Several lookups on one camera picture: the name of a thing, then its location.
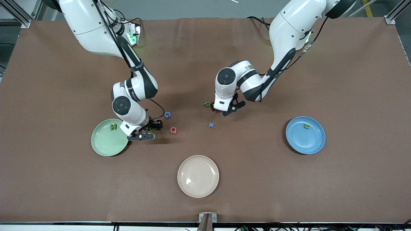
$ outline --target plate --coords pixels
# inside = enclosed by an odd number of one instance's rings
[[[285,135],[292,148],[307,155],[319,152],[326,143],[326,133],[321,124],[307,116],[292,119]]]
[[[110,157],[123,151],[128,139],[120,128],[121,123],[118,119],[108,119],[97,125],[91,135],[91,146],[97,154]]]
[[[178,185],[185,194],[194,198],[210,195],[217,187],[218,180],[217,165],[206,156],[191,156],[178,169]]]

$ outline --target yellow tape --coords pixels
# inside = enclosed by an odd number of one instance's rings
[[[363,4],[367,4],[368,1],[367,0],[363,0]],[[367,13],[367,17],[372,18],[372,12],[371,12],[371,8],[368,6],[365,8],[365,12]]]

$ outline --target white robotic arm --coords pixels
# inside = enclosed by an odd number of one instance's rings
[[[96,0],[60,0],[60,8],[70,29],[84,49],[100,55],[124,58],[131,76],[114,84],[111,91],[112,108],[123,120],[120,128],[129,140],[154,139],[148,126],[159,130],[161,121],[151,120],[137,102],[156,95],[158,85],[143,61],[132,49],[139,26],[117,17],[115,12]]]
[[[221,69],[215,79],[214,109],[228,116],[245,105],[234,104],[239,87],[249,101],[261,101],[282,71],[294,58],[311,34],[311,28],[321,13],[337,18],[348,12],[356,0],[291,0],[274,18],[269,35],[274,52],[274,62],[261,77],[248,61],[236,61]]]

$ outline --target gray floor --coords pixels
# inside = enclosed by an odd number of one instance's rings
[[[177,19],[177,18],[245,18],[248,16],[274,17],[289,0],[119,0],[110,5],[124,13],[126,18],[140,17],[143,20],[153,19]],[[371,5],[374,17],[386,15],[399,0],[377,0]],[[363,6],[361,0],[357,0],[355,7]],[[365,11],[356,17],[367,17]],[[61,13],[57,14],[56,20],[64,20]],[[411,7],[408,7],[398,16],[396,27],[402,40],[405,51],[411,54]],[[15,43],[20,32],[18,26],[0,26],[0,43]],[[0,65],[7,67],[13,46],[0,44]]]

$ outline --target green plate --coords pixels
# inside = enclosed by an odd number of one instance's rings
[[[91,135],[91,146],[95,152],[110,157],[123,151],[128,139],[120,128],[121,123],[118,119],[108,119],[97,125]]]

